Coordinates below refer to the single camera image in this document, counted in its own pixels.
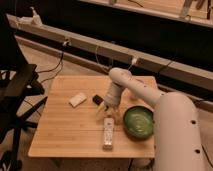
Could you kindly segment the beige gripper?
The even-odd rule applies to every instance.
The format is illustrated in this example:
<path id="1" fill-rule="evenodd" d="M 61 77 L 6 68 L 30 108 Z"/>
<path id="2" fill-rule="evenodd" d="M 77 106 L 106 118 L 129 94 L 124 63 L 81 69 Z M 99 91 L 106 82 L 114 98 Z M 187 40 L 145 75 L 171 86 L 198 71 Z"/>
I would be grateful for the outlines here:
<path id="1" fill-rule="evenodd" d="M 123 93 L 123 88 L 117 84 L 111 83 L 109 89 L 104 97 L 104 103 L 108 107 L 116 107 L 114 108 L 114 118 L 116 123 L 122 122 L 122 115 L 120 109 L 117 107 L 120 105 L 121 96 Z M 104 104 L 101 104 L 97 109 L 97 114 L 102 115 L 107 107 Z"/>

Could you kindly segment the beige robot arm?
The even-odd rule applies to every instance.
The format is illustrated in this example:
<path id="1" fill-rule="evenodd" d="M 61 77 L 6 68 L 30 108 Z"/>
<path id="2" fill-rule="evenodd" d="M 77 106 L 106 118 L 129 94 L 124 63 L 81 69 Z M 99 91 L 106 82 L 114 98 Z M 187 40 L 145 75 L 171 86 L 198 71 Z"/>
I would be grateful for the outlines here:
<path id="1" fill-rule="evenodd" d="M 153 108 L 153 171 L 205 171 L 198 111 L 193 101 L 181 92 L 164 92 L 137 80 L 129 70 L 112 68 L 109 88 L 102 106 L 118 119 L 123 92 L 128 89 Z"/>

